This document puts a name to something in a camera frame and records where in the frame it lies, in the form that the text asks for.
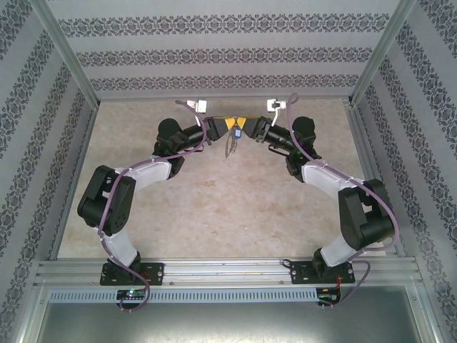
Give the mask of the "grey metal panel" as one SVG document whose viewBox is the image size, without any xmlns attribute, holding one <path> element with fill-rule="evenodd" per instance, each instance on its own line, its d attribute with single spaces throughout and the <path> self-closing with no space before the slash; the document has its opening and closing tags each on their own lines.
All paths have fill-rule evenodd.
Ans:
<svg viewBox="0 0 457 343">
<path fill-rule="evenodd" d="M 38 343 L 422 343 L 406 309 L 314 304 L 50 304 Z"/>
</svg>

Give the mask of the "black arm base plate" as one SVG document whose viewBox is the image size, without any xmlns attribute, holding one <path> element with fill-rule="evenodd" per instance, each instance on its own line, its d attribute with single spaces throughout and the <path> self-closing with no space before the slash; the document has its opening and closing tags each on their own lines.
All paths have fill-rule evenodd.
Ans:
<svg viewBox="0 0 457 343">
<path fill-rule="evenodd" d="M 142 262 L 137 274 L 149 285 L 160 286 L 163 283 L 164 264 Z M 111 262 L 103 265 L 99 283 L 101 286 L 144 286 L 144 282 L 137 276 Z"/>
<path fill-rule="evenodd" d="M 336 267 L 323 267 L 318 272 L 312 261 L 292 261 L 290 265 L 292 284 L 354 284 L 355 276 L 351 263 L 345 262 Z"/>
</svg>

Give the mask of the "long aluminium mounting rail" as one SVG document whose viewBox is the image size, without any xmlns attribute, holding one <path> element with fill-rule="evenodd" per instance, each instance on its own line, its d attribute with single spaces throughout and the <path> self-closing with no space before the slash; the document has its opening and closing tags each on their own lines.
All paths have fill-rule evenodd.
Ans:
<svg viewBox="0 0 457 343">
<path fill-rule="evenodd" d="M 365 286 L 422 284 L 423 277 L 412 257 L 367 257 L 371 270 Z M 290 271 L 280 258 L 265 259 L 148 259 L 164 264 L 160 276 L 167 287 L 274 287 L 291 284 Z M 100 287 L 104 259 L 60 259 L 40 262 L 35 287 Z"/>
</svg>

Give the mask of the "aluminium frame post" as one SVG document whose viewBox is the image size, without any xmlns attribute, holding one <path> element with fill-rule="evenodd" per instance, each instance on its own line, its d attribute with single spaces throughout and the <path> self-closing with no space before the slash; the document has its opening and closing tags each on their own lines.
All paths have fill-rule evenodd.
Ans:
<svg viewBox="0 0 457 343">
<path fill-rule="evenodd" d="M 358 82 L 349 97 L 351 106 L 357 104 L 364 95 L 371 80 L 376 74 L 381 62 L 387 55 L 392 43 L 394 42 L 397 33 L 403 26 L 404 21 L 410 14 L 417 0 L 400 0 L 391 18 L 389 19 L 384 32 L 381 35 L 367 65 L 363 69 Z"/>
<path fill-rule="evenodd" d="M 98 109 L 100 100 L 94 90 L 83 66 L 81 65 L 76 53 L 72 49 L 69 40 L 61 28 L 57 18 L 54 16 L 47 0 L 29 0 L 32 9 L 38 16 L 48 35 L 58 50 L 61 58 L 69 68 L 78 87 L 82 91 L 85 99 L 92 109 Z"/>
</svg>

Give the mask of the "aluminium frame rail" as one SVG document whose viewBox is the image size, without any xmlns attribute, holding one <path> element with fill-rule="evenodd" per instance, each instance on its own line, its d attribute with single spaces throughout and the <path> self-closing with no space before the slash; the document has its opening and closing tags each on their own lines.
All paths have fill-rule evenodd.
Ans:
<svg viewBox="0 0 457 343">
<path fill-rule="evenodd" d="M 203 95 L 203 96 L 192 96 L 192 95 L 181 95 L 181 96 L 159 96 L 159 97 L 147 97 L 147 96 L 137 96 L 137 97 L 112 97 L 112 98 L 105 98 L 99 99 L 99 103 L 101 102 L 140 102 L 140 101 L 175 101 L 175 100 L 194 100 L 194 99 L 205 99 L 209 100 L 267 100 L 272 98 L 278 98 L 280 100 L 288 100 L 289 96 L 281 95 L 281 96 L 274 96 L 274 95 L 254 95 L 254 96 L 243 96 L 240 94 L 235 95 Z M 326 95 L 326 96 L 319 96 L 319 95 L 298 95 L 298 100 L 334 100 L 340 99 L 343 101 L 351 101 L 352 96 L 344 96 L 344 95 Z"/>
<path fill-rule="evenodd" d="M 343 107 L 351 129 L 364 179 L 380 179 L 381 177 L 371 150 L 371 145 L 368 141 L 368 136 L 358 109 L 351 104 L 350 99 L 343 100 Z M 375 244 L 374 247 L 381 248 L 381 250 L 369 251 L 366 252 L 366 254 L 371 256 L 404 257 L 405 252 L 401 245 L 401 241 L 398 240 L 395 245 L 389 246 L 392 242 L 392 239 L 387 239 L 382 243 Z"/>
<path fill-rule="evenodd" d="M 98 111 L 99 105 L 96 105 L 82 124 L 78 126 L 74 140 L 71 143 L 68 153 L 69 160 L 65 164 L 59 180 L 59 187 L 62 186 L 62 188 L 59 188 L 59 192 L 56 194 L 56 202 L 53 203 L 49 217 L 51 226 L 49 238 L 46 240 L 44 249 L 43 259 L 45 260 L 56 259 L 59 252 Z"/>
</svg>

